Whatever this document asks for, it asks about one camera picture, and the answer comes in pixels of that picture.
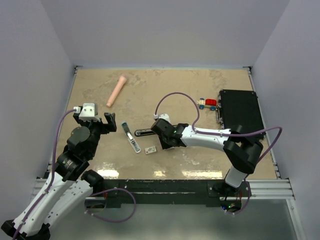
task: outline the toy car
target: toy car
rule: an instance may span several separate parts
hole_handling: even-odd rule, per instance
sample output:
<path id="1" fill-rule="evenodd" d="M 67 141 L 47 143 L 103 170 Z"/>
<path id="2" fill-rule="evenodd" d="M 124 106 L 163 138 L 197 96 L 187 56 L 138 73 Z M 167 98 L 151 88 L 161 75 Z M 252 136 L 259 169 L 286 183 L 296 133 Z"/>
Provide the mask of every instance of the toy car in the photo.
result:
<path id="1" fill-rule="evenodd" d="M 206 100 L 204 98 L 200 98 L 196 103 L 199 105 L 199 109 L 210 108 L 211 111 L 215 111 L 217 106 L 217 101 L 209 98 Z"/>

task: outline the metal frame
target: metal frame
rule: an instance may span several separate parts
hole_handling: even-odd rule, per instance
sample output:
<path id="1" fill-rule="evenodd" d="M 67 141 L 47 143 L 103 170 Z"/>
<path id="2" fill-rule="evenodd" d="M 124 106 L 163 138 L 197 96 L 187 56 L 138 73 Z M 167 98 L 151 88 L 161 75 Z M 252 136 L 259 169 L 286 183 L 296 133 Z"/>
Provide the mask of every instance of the metal frame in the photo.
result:
<path id="1" fill-rule="evenodd" d="M 294 199 L 287 199 L 286 204 L 289 209 L 289 213 L 290 213 L 293 228 L 294 228 L 294 231 L 296 234 L 296 238 L 298 240 L 307 239 L 304 227 L 302 225 L 302 221 L 301 221 L 299 213 L 297 211 L 296 201 Z"/>
<path id="2" fill-rule="evenodd" d="M 129 180 L 118 180 L 118 179 L 105 179 L 104 180 L 107 185 L 110 185 L 110 181 L 117 182 L 117 181 L 124 181 L 127 182 Z M 214 180 L 153 180 L 153 179 L 146 179 L 146 180 L 130 180 L 130 181 L 136 181 L 136 182 L 145 182 L 145 183 L 156 183 L 156 182 L 170 182 L 176 183 L 176 182 L 200 182 L 204 181 L 207 183 L 213 182 Z M 253 180 L 253 179 L 247 179 L 247 181 L 250 183 L 251 188 L 251 198 L 250 200 L 294 200 L 294 193 L 291 188 L 291 184 L 289 179 L 274 179 L 274 180 Z M 39 178 L 35 181 L 34 190 L 32 193 L 32 199 L 37 195 L 37 193 L 40 191 L 40 189 L 45 184 L 46 179 Z M 148 192 L 141 191 L 141 192 L 135 192 L 135 194 L 172 194 L 173 192 Z M 228 200 L 235 200 L 235 197 L 228 197 Z M 87 197 L 86 200 L 90 201 L 101 201 L 104 200 L 103 197 Z"/>

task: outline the black suitcase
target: black suitcase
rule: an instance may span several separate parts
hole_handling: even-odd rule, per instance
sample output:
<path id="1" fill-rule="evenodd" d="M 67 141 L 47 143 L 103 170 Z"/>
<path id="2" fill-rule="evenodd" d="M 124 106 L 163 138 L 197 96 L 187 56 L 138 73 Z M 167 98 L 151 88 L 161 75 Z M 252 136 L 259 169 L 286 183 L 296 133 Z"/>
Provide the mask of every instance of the black suitcase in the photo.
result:
<path id="1" fill-rule="evenodd" d="M 222 89 L 218 94 L 216 121 L 223 129 L 241 125 L 246 133 L 264 129 L 256 92 Z M 256 138 L 262 140 L 265 134 L 256 135 Z"/>

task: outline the small metal block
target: small metal block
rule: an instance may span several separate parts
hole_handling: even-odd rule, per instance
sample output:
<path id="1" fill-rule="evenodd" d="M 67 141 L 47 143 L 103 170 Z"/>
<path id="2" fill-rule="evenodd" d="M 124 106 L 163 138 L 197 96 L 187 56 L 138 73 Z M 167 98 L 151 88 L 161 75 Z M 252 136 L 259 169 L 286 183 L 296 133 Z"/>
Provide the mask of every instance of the small metal block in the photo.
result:
<path id="1" fill-rule="evenodd" d="M 150 147 L 146 147 L 144 151 L 145 151 L 145 154 L 152 154 L 157 152 L 157 149 L 156 149 L 156 146 L 150 146 Z"/>

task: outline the cable connector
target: cable connector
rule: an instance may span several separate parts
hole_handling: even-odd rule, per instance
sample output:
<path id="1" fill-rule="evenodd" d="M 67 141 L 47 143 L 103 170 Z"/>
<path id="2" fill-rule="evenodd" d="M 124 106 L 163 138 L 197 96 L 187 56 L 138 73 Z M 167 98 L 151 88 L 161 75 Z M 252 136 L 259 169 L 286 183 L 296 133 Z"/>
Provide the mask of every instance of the cable connector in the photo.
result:
<path id="1" fill-rule="evenodd" d="M 81 107 L 79 107 L 79 106 L 74 106 L 73 109 L 75 109 L 75 113 L 76 113 L 76 114 L 81 113 Z"/>

